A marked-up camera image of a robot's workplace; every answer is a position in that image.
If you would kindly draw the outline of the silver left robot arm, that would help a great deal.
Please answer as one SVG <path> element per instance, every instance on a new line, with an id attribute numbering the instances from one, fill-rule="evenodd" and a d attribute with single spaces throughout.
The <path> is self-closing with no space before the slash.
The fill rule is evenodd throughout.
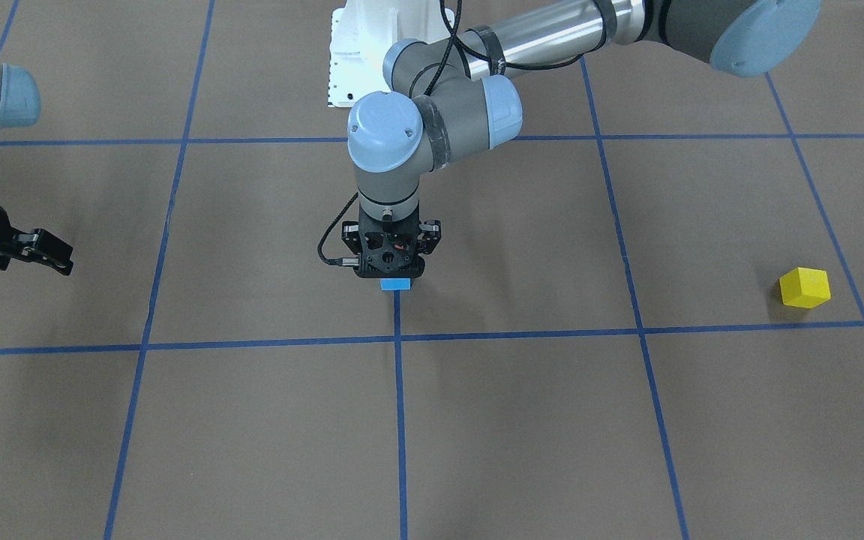
<path id="1" fill-rule="evenodd" d="M 494 149 L 521 132 L 514 78 L 555 71 L 611 44 L 651 41 L 737 77 L 781 64 L 812 30 L 819 1 L 559 1 L 459 31 L 441 4 L 446 36 L 401 38 L 382 52 L 384 88 L 355 99 L 347 151 L 358 219 L 334 219 L 350 250 L 327 266 L 362 279 L 410 281 L 441 240 L 421 219 L 421 177 Z"/>

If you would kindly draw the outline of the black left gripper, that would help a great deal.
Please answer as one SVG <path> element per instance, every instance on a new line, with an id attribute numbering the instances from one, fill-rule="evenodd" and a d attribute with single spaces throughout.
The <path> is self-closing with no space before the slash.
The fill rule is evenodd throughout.
<path id="1" fill-rule="evenodd" d="M 343 222 L 340 239 L 359 257 L 353 269 L 361 279 L 418 279 L 425 272 L 422 255 L 431 255 L 442 238 L 440 220 L 419 220 L 414 211 L 391 223 L 359 213 L 358 222 Z M 393 242 L 407 242 L 408 250 L 395 250 Z"/>

